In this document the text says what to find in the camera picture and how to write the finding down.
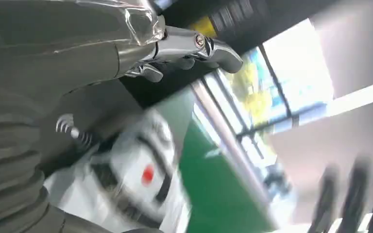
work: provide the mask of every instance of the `plastic wrap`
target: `plastic wrap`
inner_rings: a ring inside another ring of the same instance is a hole
[[[0,0],[0,47],[120,41],[144,46],[165,23],[147,0]]]

